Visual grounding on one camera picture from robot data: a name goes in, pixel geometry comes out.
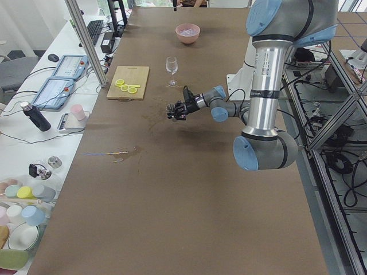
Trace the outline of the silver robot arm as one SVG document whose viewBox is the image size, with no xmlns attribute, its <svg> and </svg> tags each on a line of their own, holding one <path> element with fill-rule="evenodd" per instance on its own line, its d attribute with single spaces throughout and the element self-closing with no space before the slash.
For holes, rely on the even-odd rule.
<svg viewBox="0 0 367 275">
<path fill-rule="evenodd" d="M 250 8 L 246 30 L 255 47 L 255 64 L 249 106 L 225 101 L 223 87 L 194 95 L 184 87 L 184 99 L 166 108 L 169 119 L 185 120 L 202 108 L 223 122 L 240 118 L 245 127 L 233 142 L 233 154 L 245 170 L 289 166 L 298 146 L 292 136 L 275 127 L 286 53 L 330 41 L 337 28 L 337 1 L 256 1 Z"/>
</svg>

